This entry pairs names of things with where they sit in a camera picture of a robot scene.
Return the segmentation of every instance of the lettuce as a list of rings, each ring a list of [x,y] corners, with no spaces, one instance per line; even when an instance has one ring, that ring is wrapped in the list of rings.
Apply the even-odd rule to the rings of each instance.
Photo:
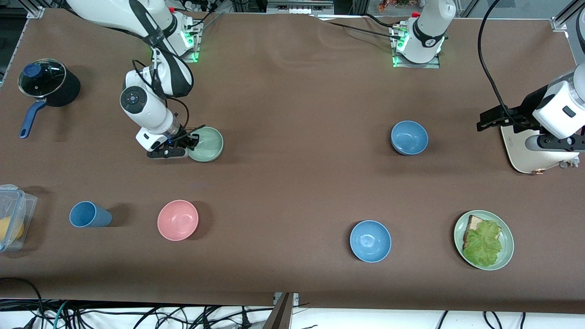
[[[496,239],[499,233],[500,227],[496,221],[479,223],[477,229],[470,229],[467,232],[468,246],[463,250],[463,256],[478,266],[495,264],[498,253],[502,250],[502,244]]]

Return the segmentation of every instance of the blue pot handle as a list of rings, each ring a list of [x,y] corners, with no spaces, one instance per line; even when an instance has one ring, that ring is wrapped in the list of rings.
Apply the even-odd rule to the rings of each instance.
[[[25,120],[22,122],[22,128],[20,129],[20,138],[27,138],[30,133],[30,129],[33,126],[33,121],[35,120],[36,113],[45,107],[47,103],[44,101],[35,102],[33,105],[29,107],[29,110],[26,111]]]

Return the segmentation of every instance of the blue bowl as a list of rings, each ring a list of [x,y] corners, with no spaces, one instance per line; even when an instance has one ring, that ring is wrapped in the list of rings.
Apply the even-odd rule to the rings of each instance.
[[[416,155],[426,149],[429,135],[419,123],[401,121],[392,128],[390,133],[392,146],[402,155]]]
[[[376,263],[388,256],[392,239],[384,225],[377,221],[363,221],[353,228],[349,245],[360,260]]]

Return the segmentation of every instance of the blue lid knob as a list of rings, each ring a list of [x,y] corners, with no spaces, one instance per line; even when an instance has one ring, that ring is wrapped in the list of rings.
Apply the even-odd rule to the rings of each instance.
[[[22,70],[22,74],[25,77],[29,78],[38,78],[41,76],[41,68],[39,63],[32,63],[25,66],[25,69]]]

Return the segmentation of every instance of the table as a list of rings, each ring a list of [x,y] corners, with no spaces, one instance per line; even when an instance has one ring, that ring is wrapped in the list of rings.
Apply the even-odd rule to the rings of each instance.
[[[119,106],[130,61],[148,61],[147,46],[48,9],[30,21],[0,91],[0,177],[39,197],[25,248],[0,255],[0,276],[30,279],[54,299],[265,305],[291,291],[312,307],[582,313],[585,204],[575,197],[585,171],[518,174],[499,131],[476,132],[497,102],[477,59],[479,23],[454,20],[441,68],[417,70],[393,68],[383,37],[310,16],[223,15],[205,29],[183,100],[191,125],[219,129],[225,150],[196,163],[148,159]],[[508,105],[574,67],[545,20],[490,21],[484,52]],[[32,100],[18,72],[43,57],[65,63],[81,94],[43,109],[19,140]],[[404,119],[429,133],[418,156],[388,145]],[[175,199],[200,214],[182,242],[156,228]],[[81,200],[109,209],[112,225],[72,227]],[[495,272],[472,268],[453,245],[455,221],[478,208],[514,234],[512,261]],[[350,230],[368,219],[393,239],[377,264],[349,249]],[[32,297],[27,287],[3,291]]]

